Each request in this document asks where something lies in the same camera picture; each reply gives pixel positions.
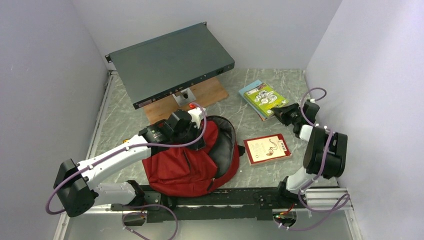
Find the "red bordered book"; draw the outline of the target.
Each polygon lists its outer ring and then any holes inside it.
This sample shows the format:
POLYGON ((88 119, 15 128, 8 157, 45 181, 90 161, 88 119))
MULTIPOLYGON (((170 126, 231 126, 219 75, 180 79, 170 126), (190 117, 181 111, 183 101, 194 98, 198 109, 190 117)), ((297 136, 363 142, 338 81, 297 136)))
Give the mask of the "red bordered book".
POLYGON ((292 157, 281 133, 246 139, 243 143, 251 167, 292 157))

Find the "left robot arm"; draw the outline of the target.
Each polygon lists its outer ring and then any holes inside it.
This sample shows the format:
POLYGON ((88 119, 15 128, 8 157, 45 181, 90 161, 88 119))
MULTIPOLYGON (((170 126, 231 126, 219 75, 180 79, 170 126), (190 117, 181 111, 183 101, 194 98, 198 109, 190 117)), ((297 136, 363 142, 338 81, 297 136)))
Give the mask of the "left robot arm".
POLYGON ((50 215, 66 213, 73 218, 98 205, 121 204, 131 210, 139 209, 145 193, 136 181, 104 184, 103 180, 166 150, 204 147, 206 127, 206 109, 196 105, 188 111, 179 109, 173 112, 168 119, 145 127, 127 142, 103 154, 78 163, 65 160, 59 167, 52 193, 59 198, 63 209, 51 210, 53 198, 50 196, 45 211, 50 215))

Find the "green illustrated book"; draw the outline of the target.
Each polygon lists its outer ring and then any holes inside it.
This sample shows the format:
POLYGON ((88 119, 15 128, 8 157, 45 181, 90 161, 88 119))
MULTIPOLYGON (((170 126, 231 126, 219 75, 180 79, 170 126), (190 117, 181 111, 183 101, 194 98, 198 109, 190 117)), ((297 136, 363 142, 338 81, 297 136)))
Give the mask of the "green illustrated book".
POLYGON ((280 108, 289 103, 285 97, 267 85, 263 87, 258 86, 256 89, 257 92, 248 94, 247 97, 267 117, 274 114, 271 108, 280 108))

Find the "red student backpack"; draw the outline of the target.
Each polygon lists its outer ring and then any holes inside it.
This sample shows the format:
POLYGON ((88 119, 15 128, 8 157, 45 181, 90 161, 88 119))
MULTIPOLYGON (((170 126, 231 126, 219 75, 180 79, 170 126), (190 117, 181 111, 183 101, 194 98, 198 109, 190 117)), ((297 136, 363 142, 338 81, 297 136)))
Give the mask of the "red student backpack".
POLYGON ((149 186, 170 197, 207 195, 234 177, 245 148, 238 145, 236 130, 226 118, 207 117, 205 147, 170 148, 142 160, 149 186))

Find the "light blue book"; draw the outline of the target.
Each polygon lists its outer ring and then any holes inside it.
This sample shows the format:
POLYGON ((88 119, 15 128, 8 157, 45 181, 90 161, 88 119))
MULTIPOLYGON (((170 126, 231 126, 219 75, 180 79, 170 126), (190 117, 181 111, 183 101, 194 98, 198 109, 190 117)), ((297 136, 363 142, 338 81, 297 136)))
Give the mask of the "light blue book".
POLYGON ((242 89, 238 91, 238 94, 242 97, 243 100, 245 100, 253 109, 254 111, 259 115, 262 121, 266 121, 268 117, 263 114, 259 108, 256 107, 254 103, 248 98, 248 94, 256 93, 257 87, 259 87, 263 82, 259 79, 255 80, 254 82, 246 85, 242 89))

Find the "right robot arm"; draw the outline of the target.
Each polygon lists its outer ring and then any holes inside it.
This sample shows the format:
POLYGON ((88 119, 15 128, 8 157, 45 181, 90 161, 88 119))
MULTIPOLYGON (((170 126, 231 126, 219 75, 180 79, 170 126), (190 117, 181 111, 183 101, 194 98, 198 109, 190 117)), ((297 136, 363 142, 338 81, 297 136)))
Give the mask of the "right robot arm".
POLYGON ((276 203, 287 208, 299 201, 302 191, 308 189, 319 178, 340 177, 346 167, 348 136, 333 132, 316 124, 320 110, 318 104, 306 100, 285 107, 271 109, 275 117, 285 126, 293 125, 293 133, 299 139, 307 141, 302 167, 290 176, 286 176, 277 187, 276 203))

